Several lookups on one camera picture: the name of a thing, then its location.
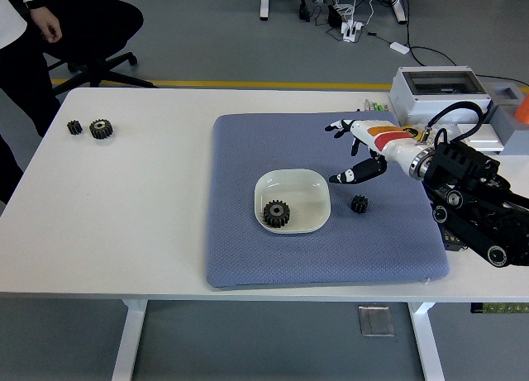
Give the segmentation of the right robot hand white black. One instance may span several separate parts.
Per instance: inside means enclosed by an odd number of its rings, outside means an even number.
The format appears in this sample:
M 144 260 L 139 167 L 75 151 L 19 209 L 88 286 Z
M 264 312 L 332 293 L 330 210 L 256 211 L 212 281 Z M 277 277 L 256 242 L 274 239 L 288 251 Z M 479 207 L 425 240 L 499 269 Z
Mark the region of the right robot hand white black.
M 432 147 L 419 143 L 410 133 L 389 121 L 340 120 L 327 126 L 326 130 L 335 130 L 336 138 L 351 133 L 355 137 L 352 155 L 357 154 L 361 144 L 369 148 L 370 154 L 367 160 L 332 175 L 329 178 L 331 183 L 363 183 L 383 174 L 389 162 L 399 164 L 406 175 L 422 181 L 434 155 Z

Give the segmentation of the person's left hand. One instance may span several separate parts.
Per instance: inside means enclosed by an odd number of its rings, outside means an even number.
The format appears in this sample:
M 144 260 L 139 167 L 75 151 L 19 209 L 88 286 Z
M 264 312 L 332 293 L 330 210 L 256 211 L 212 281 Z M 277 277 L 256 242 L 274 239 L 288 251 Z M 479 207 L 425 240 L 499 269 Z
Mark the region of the person's left hand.
M 60 22 L 47 7 L 32 8 L 30 14 L 32 21 L 48 43 L 56 43 L 61 40 Z

